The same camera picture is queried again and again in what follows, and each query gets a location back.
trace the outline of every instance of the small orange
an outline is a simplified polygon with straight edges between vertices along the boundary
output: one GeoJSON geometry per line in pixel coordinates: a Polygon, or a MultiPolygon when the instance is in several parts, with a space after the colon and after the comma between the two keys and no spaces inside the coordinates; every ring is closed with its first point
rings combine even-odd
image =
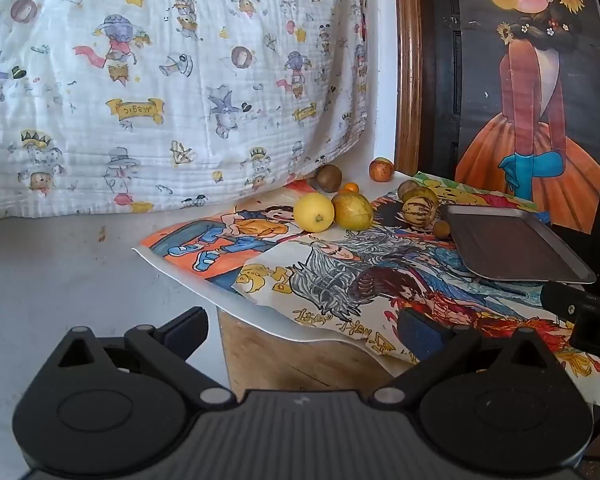
{"type": "Polygon", "coordinates": [[[359,193],[360,192],[360,188],[358,187],[358,184],[356,184],[355,182],[347,182],[344,187],[342,188],[343,191],[352,191],[353,193],[359,193]]]}

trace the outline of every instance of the round pad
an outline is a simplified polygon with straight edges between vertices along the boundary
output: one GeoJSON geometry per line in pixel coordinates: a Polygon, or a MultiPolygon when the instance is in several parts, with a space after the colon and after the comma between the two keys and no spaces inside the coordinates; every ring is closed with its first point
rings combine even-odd
{"type": "Polygon", "coordinates": [[[456,462],[501,475],[540,474],[570,464],[589,443],[593,420],[572,384],[529,367],[438,384],[420,403],[420,420],[456,462]]]}
{"type": "Polygon", "coordinates": [[[154,378],[79,367],[61,376],[27,391],[13,415],[30,466],[76,476],[125,474],[166,450],[183,428],[182,398],[154,378]]]}

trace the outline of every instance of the braided hair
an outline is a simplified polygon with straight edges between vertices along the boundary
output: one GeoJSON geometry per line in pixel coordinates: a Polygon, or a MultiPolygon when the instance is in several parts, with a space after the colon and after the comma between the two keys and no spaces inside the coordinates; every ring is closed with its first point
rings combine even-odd
{"type": "Polygon", "coordinates": [[[580,19],[559,0],[553,0],[542,12],[525,13],[510,26],[518,40],[528,40],[539,50],[554,48],[560,53],[572,52],[578,46],[582,32],[580,19]]]}

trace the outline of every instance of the dark door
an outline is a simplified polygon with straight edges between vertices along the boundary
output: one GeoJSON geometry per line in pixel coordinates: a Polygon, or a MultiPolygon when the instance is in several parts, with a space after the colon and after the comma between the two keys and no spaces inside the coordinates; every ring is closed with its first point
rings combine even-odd
{"type": "MultiPolygon", "coordinates": [[[[423,102],[419,169],[454,178],[462,96],[462,36],[458,0],[422,0],[423,102]]],[[[592,234],[554,226],[598,276],[592,291],[600,294],[600,203],[592,234]]]]}

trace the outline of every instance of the orange dress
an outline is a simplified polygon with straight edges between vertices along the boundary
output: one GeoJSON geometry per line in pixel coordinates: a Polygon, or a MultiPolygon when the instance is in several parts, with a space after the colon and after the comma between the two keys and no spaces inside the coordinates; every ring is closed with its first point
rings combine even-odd
{"type": "Polygon", "coordinates": [[[541,123],[541,79],[536,50],[514,40],[500,63],[502,113],[478,133],[456,169],[456,180],[477,189],[510,193],[504,170],[507,155],[560,153],[564,173],[532,182],[533,201],[549,212],[554,224],[590,234],[600,198],[600,165],[566,136],[562,84],[558,74],[547,106],[549,123],[541,123]]]}

